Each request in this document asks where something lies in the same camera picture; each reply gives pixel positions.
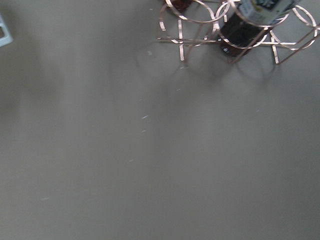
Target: gray table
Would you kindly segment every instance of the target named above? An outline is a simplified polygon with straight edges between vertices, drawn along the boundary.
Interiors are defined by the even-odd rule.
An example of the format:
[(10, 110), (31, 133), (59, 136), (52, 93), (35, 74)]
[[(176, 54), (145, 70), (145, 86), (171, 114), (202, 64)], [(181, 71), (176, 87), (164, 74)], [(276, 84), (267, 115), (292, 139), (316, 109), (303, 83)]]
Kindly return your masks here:
[(320, 42), (181, 68), (160, 7), (0, 3), (1, 240), (319, 239)]

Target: copper wire rack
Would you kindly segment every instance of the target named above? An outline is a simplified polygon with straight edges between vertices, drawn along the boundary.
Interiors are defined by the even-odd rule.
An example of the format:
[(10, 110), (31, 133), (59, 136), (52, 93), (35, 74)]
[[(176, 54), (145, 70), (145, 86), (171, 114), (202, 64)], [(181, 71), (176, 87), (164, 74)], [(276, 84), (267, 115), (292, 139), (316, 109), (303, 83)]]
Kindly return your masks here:
[[(273, 25), (259, 25), (252, 21), (247, 20), (237, 9), (237, 5), (241, 0), (192, 0), (196, 2), (199, 7), (204, 8), (210, 17), (210, 20), (196, 20), (186, 17), (179, 12), (172, 4), (171, 0), (165, 0), (165, 4), (162, 6), (158, 17), (158, 27), (156, 31), (156, 38), (162, 42), (173, 43), (179, 47), (180, 60), (184, 63), (187, 62), (190, 56), (190, 52), (193, 48), (201, 46), (203, 44), (220, 44), (221, 41), (225, 41), (230, 46), (241, 49), (242, 51), (237, 57), (228, 56), (228, 62), (233, 64), (238, 62), (242, 56), (250, 49), (257, 47), (269, 47), (272, 49), (272, 55), (274, 63), (276, 65), (282, 64), (298, 52), (310, 47), (315, 40), (320, 36), (318, 31), (320, 30), (320, 24), (316, 22), (314, 17), (309, 11), (300, 5), (296, 5), (290, 13), (280, 17)], [(208, 4), (215, 4), (215, 9)], [(174, 24), (177, 24), (177, 36), (171, 36), (168, 33), (165, 24), (165, 12), (171, 11), (176, 17)], [(221, 21), (226, 23), (228, 21), (228, 14), (233, 11), (245, 22), (260, 27), (259, 34), (250, 42), (246, 47), (239, 47), (232, 44), (221, 32)], [(288, 21), (289, 15), (295, 16), (301, 21), (305, 27), (309, 28), (308, 32), (303, 35), (298, 41), (282, 41), (274, 32), (274, 27), (283, 24)], [(193, 37), (184, 38), (183, 22), (189, 22), (196, 28)], [(280, 59), (278, 51), (279, 49), (287, 49), (289, 53)]]

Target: bottle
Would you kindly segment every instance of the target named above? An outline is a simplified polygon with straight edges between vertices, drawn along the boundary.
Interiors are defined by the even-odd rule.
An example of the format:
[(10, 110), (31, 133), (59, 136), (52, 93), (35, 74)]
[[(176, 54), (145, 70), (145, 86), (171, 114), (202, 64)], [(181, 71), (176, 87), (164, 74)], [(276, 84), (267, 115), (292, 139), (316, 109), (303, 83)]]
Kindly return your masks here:
[(172, 5), (180, 12), (183, 13), (192, 4), (193, 0), (171, 0)]
[[(257, 25), (273, 25), (277, 23), (277, 19), (288, 13), (298, 2), (300, 0), (241, 0), (237, 9), (243, 17)], [(263, 29), (263, 27), (254, 26), (244, 21), (234, 13), (220, 32), (230, 43), (240, 48), (231, 46), (224, 40), (219, 39), (221, 41), (220, 48), (227, 55), (237, 57), (243, 51), (241, 48), (247, 47)]]

